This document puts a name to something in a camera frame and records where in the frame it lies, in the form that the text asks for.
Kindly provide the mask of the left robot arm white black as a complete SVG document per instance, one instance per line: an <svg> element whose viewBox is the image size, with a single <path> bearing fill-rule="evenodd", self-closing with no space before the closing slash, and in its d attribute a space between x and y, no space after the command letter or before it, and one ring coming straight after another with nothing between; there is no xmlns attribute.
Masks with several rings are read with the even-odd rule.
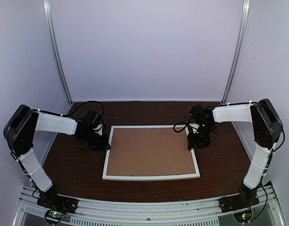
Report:
<svg viewBox="0 0 289 226"><path fill-rule="evenodd" d="M62 204L61 197L51 191L54 183L35 152L37 133L74 136L79 141L86 142L90 150L101 151L110 149L104 128L102 115L93 110L89 110L82 118L75 119L70 115L19 105L7 122L3 136L25 175L44 193L43 201L51 209L57 209Z"/></svg>

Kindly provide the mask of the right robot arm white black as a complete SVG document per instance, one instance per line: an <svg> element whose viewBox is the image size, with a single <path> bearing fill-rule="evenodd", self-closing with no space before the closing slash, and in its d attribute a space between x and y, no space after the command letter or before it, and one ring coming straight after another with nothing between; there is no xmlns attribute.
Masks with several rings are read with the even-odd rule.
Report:
<svg viewBox="0 0 289 226"><path fill-rule="evenodd" d="M283 124L272 102L264 98L258 102L234 103L203 107L193 106L189 115L197 125L196 132L188 135L190 148L199 149L212 142L210 134L215 132L216 123L248 122L253 126L255 152L249 170L240 185L235 204L245 208L253 201L260 186L262 176L269 168L273 153L278 149L277 142L284 134Z"/></svg>

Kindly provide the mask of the left controller board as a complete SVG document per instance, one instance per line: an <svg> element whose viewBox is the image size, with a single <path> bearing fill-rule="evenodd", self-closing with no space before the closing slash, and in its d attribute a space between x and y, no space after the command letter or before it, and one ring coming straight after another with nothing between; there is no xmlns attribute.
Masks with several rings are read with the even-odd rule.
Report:
<svg viewBox="0 0 289 226"><path fill-rule="evenodd" d="M64 213L57 210L47 210L44 215L44 219L47 223L55 225L60 223L64 218Z"/></svg>

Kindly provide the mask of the controller board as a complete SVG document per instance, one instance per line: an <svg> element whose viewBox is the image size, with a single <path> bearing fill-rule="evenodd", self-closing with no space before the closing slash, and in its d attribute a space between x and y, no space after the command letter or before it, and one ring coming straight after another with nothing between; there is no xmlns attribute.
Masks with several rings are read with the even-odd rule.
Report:
<svg viewBox="0 0 289 226"><path fill-rule="evenodd" d="M44 215L44 219L47 223L55 225L60 223L64 218L64 213L57 210L47 210Z"/></svg>
<svg viewBox="0 0 289 226"><path fill-rule="evenodd" d="M253 217L252 210L239 211L233 214L234 219L241 224L249 222Z"/></svg>

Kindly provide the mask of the right controller board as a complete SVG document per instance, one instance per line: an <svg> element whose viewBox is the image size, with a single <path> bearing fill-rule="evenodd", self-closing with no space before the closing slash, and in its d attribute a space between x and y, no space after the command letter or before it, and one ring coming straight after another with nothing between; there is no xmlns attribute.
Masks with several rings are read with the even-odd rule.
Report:
<svg viewBox="0 0 289 226"><path fill-rule="evenodd" d="M252 210L239 211L233 214L234 219L241 224L249 222L253 217Z"/></svg>

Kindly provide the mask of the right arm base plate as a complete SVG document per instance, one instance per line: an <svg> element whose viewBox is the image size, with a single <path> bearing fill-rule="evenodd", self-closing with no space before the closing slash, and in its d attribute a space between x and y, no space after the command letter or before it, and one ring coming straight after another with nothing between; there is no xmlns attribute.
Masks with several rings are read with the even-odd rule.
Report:
<svg viewBox="0 0 289 226"><path fill-rule="evenodd" d="M248 200L242 199L239 194L233 196L223 196L218 201L222 213L249 208L250 206L260 203L257 197Z"/></svg>

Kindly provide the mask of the front aluminium rail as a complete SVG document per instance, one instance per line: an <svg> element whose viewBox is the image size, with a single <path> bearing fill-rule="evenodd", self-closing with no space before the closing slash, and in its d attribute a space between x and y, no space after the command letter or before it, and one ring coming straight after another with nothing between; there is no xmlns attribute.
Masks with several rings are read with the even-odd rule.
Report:
<svg viewBox="0 0 289 226"><path fill-rule="evenodd" d="M240 217L252 213L250 226L286 225L272 186L259 189L259 204L222 212L219 198L177 202L108 202L78 198L76 212L59 226L241 226Z"/></svg>

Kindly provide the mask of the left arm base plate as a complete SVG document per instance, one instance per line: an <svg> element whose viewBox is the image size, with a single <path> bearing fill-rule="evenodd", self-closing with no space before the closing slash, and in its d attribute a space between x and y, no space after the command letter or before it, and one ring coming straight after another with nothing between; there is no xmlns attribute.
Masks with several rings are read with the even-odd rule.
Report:
<svg viewBox="0 0 289 226"><path fill-rule="evenodd" d="M74 214L78 206L78 200L75 198L60 196L58 194L44 193L40 194L40 197L37 200L37 205L63 213Z"/></svg>

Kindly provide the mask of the right aluminium corner post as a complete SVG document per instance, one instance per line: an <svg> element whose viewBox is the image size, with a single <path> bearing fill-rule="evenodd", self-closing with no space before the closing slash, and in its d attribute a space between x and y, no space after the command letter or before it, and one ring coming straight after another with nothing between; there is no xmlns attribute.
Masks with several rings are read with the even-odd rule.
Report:
<svg viewBox="0 0 289 226"><path fill-rule="evenodd" d="M222 104L227 103L228 96L229 96L230 91L231 91L232 86L233 86L233 80L234 80L235 75L237 73L237 68L238 68L240 57L241 57L241 50L242 50L242 46L243 46L243 43L245 40L248 21L249 21L249 12L250 12L250 0L244 0L243 5L242 5L240 26L239 26L236 46L235 46L235 50L234 50L234 54L233 54L233 60L232 60L232 64L230 67L230 71L229 71L226 87L224 90L224 94L223 94L222 100L221 100Z"/></svg>

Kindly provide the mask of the aluminium corner post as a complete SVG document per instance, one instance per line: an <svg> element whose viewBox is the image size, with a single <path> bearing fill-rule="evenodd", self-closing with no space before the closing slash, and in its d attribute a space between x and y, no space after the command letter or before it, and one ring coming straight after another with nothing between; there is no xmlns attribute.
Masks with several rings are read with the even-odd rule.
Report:
<svg viewBox="0 0 289 226"><path fill-rule="evenodd" d="M235 50L234 50L234 54L233 54L233 60L232 60L232 64L230 67L230 71L229 71L226 87L224 90L224 94L223 94L222 100L221 100L222 104L227 103L228 96L229 96L230 91L231 91L232 86L233 86L233 80L234 80L235 75L237 73L237 68L238 68L240 57L241 57L241 50L242 50L242 46L243 46L243 43L245 40L248 21L249 21L249 12L250 12L250 0L244 0L243 5L242 5L240 26L239 26L236 46L235 46Z"/></svg>
<svg viewBox="0 0 289 226"><path fill-rule="evenodd" d="M49 31L49 35L50 35L50 41L51 41L51 45L52 45L52 50L53 50L53 57L54 57L54 61L56 64L56 69L57 69L57 73L61 82L61 86L62 89L64 91L66 100L68 102L69 105L71 105L73 103L72 101L72 97L70 95L70 91L68 88L68 84L65 78L65 74L64 74L64 70L63 70L63 66L62 66L62 62L61 62L61 57L60 57L60 53L59 53L59 49L58 49L58 45L57 45L57 40L56 40L56 33L55 33L55 28L54 28L54 23L53 23L53 16L52 16L52 11L51 11L51 3L49 0L44 0L43 1L43 7L44 7L44 13L45 13L45 17L46 17L46 21L48 24L48 31Z"/></svg>

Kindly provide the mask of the left aluminium corner post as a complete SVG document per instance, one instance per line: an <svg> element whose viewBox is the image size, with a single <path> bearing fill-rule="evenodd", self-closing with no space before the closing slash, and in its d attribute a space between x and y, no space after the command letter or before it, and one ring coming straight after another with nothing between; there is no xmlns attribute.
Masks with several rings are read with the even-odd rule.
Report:
<svg viewBox="0 0 289 226"><path fill-rule="evenodd" d="M46 17L46 21L48 24L48 31L49 31L49 35L50 35L50 41L51 41L51 45L52 45L52 50L53 50L53 57L54 57L54 61L56 64L56 69L57 69L57 73L61 82L61 86L62 89L64 91L66 100L68 102L69 105L71 105L73 103L72 101L72 97L70 95L70 91L68 88L68 84L65 78L65 74L64 74L64 70L63 70L63 66L62 66L62 62L61 62L61 57L60 57L60 53L59 53L59 49L58 49L58 45L57 45L57 40L56 40L56 33L55 33L55 28L54 28L54 23L53 23L53 16L52 16L52 11L51 11L51 3L49 0L44 0L43 1L43 7L44 7L44 13L45 13L45 17Z"/></svg>

